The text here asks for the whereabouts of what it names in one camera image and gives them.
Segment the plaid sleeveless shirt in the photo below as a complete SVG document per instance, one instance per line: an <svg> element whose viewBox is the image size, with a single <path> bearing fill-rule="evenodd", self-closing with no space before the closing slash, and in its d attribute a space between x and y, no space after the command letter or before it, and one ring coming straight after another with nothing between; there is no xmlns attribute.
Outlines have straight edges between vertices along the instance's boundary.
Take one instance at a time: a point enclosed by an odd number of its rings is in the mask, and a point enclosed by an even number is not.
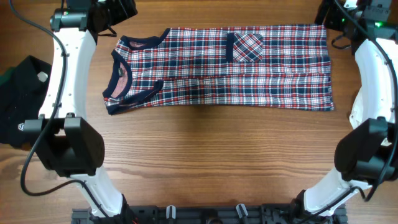
<svg viewBox="0 0 398 224"><path fill-rule="evenodd" d="M175 105L334 108L326 30L315 24L168 28L121 37L103 92L109 114Z"/></svg>

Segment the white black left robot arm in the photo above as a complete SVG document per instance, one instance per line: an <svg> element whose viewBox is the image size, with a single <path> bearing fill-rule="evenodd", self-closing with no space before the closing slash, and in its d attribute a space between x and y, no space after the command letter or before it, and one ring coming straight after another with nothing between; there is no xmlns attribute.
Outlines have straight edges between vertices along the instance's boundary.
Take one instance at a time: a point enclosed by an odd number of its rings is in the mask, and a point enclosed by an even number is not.
<svg viewBox="0 0 398 224"><path fill-rule="evenodd" d="M52 70L44 102L24 131L30 154L75 184L90 204L86 222L135 223L137 217L104 168L104 141L86 120L86 88L98 37L114 37L113 25L137 14L133 0L63 1L50 18Z"/></svg>

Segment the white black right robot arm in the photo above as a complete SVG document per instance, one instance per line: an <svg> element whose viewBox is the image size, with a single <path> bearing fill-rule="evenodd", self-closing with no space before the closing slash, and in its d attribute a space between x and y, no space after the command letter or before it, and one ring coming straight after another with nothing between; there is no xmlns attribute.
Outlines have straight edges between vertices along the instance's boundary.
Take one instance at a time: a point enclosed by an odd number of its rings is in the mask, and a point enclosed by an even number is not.
<svg viewBox="0 0 398 224"><path fill-rule="evenodd" d="M372 199L397 179L397 25L388 22L390 1L322 1L315 22L351 41L361 75L353 110L359 123L337 145L334 168L292 200L291 223L336 221L335 210L356 194Z"/></svg>

